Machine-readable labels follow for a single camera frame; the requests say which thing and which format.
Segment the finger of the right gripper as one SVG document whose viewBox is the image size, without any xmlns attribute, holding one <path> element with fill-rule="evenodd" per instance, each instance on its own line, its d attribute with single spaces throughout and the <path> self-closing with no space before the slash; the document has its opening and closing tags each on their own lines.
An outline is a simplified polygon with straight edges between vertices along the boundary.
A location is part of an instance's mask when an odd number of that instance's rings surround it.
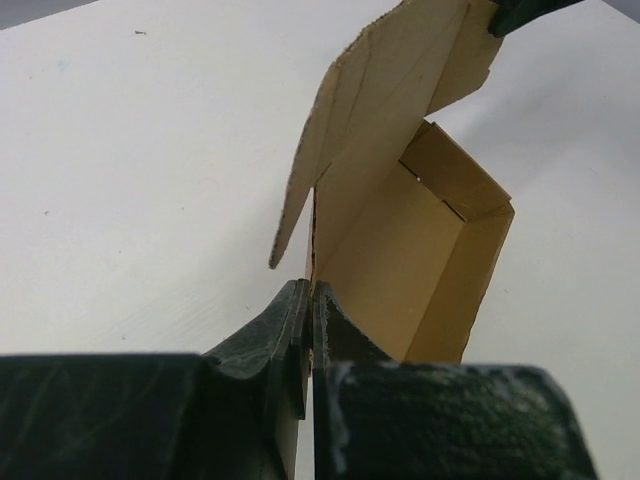
<svg viewBox="0 0 640 480">
<path fill-rule="evenodd" d="M 539 17 L 575 5 L 582 0 L 496 0 L 497 11 L 488 32 L 503 38 Z"/>
</svg>

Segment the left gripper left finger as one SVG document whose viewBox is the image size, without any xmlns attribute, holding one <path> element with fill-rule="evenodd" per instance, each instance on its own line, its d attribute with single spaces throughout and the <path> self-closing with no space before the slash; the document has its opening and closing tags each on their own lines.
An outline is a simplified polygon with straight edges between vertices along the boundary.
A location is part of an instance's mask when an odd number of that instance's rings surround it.
<svg viewBox="0 0 640 480">
<path fill-rule="evenodd" d="M 1 360 L 5 479 L 291 479 L 310 371 L 310 285 L 203 354 Z"/>
</svg>

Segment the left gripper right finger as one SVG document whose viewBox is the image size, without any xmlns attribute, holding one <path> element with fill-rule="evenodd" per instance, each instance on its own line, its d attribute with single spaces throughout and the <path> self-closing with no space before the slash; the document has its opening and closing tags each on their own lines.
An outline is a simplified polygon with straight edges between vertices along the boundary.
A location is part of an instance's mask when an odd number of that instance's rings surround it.
<svg viewBox="0 0 640 480">
<path fill-rule="evenodd" d="M 530 365 L 391 359 L 316 285 L 319 479 L 593 479 L 571 402 Z"/>
</svg>

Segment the brown cardboard box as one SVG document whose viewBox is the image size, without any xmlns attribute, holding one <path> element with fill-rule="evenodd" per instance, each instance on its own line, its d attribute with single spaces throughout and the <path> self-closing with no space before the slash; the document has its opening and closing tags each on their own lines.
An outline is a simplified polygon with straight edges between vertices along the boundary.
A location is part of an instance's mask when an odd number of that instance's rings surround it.
<svg viewBox="0 0 640 480">
<path fill-rule="evenodd" d="M 392 358 L 457 363 L 515 212 L 428 116 L 479 90 L 496 1 L 403 1 L 330 64 L 296 148 L 269 263 L 312 208 L 306 275 Z"/>
</svg>

